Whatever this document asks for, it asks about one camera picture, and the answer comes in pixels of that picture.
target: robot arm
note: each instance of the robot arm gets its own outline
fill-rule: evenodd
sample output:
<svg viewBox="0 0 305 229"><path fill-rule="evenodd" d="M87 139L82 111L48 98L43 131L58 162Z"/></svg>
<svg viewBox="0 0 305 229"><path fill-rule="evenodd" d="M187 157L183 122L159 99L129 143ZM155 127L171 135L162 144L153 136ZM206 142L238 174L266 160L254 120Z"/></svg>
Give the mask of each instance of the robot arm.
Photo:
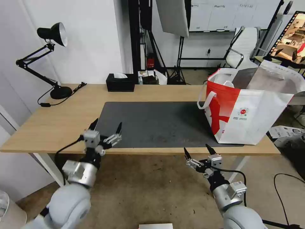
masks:
<svg viewBox="0 0 305 229"><path fill-rule="evenodd" d="M243 182L228 182L220 173L222 157L206 144L210 155L205 160L194 160L184 148L186 164L195 169L210 183L217 207L223 216L224 229L267 229L256 211L240 205L247 188Z"/></svg>
<svg viewBox="0 0 305 229"><path fill-rule="evenodd" d="M122 139L121 129L122 123L110 137L95 130L82 135L85 156L79 162L68 160L63 166L71 184L57 189L49 204L22 229L73 229L80 223L91 207L89 189L94 185L101 157Z"/></svg>

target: lamp shade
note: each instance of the lamp shade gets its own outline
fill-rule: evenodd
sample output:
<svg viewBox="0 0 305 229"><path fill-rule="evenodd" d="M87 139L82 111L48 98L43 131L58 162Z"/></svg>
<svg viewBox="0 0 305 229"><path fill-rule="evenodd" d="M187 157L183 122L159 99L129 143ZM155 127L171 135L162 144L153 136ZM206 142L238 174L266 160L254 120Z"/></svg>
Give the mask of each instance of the lamp shade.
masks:
<svg viewBox="0 0 305 229"><path fill-rule="evenodd" d="M54 40L57 44L64 47L67 47L68 45L66 29L61 22L54 24L50 29L38 28L37 34L42 39Z"/></svg>

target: black tissue box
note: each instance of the black tissue box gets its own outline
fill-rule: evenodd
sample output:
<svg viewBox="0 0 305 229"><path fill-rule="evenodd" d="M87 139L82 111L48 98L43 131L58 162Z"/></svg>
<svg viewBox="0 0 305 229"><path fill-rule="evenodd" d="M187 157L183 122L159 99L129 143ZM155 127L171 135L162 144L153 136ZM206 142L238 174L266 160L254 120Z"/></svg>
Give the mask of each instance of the black tissue box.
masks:
<svg viewBox="0 0 305 229"><path fill-rule="evenodd" d="M107 89L109 92L133 92L136 78L134 74L125 74L127 78L118 79L110 73L106 79Z"/></svg>

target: white paper bag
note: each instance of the white paper bag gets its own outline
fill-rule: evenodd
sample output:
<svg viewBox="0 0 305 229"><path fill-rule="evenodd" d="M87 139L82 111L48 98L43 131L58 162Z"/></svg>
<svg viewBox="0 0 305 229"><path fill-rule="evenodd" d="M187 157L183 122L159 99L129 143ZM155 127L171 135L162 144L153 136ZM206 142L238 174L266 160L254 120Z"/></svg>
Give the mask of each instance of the white paper bag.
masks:
<svg viewBox="0 0 305 229"><path fill-rule="evenodd" d="M305 91L304 78L269 61L257 69L221 68L207 82L206 101L197 102L218 143L256 145L292 97Z"/></svg>

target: black desk lamp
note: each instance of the black desk lamp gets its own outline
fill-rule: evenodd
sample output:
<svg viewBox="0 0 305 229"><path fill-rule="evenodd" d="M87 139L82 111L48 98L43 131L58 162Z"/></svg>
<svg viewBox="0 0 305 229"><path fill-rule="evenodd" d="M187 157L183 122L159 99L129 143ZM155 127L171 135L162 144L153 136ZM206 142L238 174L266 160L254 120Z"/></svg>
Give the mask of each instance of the black desk lamp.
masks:
<svg viewBox="0 0 305 229"><path fill-rule="evenodd" d="M68 38L66 35L66 30L64 28L64 25L61 22L56 23L53 25L50 29L47 28L38 28L37 34L40 38L44 39L47 44L43 46L42 48L38 49L37 51L31 53L30 55L17 60L16 64L18 67L32 73L33 75L37 76L39 79L43 80L44 82L47 82L48 84L51 84L54 89L51 91L50 95L52 99L64 99L68 98L72 95L72 90L69 87L62 87L58 85L58 82L50 79L48 77L45 77L38 72L34 71L33 69L29 68L28 65L35 62L36 60L42 58L43 56L49 54L50 52L54 51L55 44L51 42L51 40L54 40L57 44L62 45L66 47L68 45ZM31 57L35 55L36 53L44 50L45 48L48 48L49 51L46 53L37 56L37 57Z"/></svg>

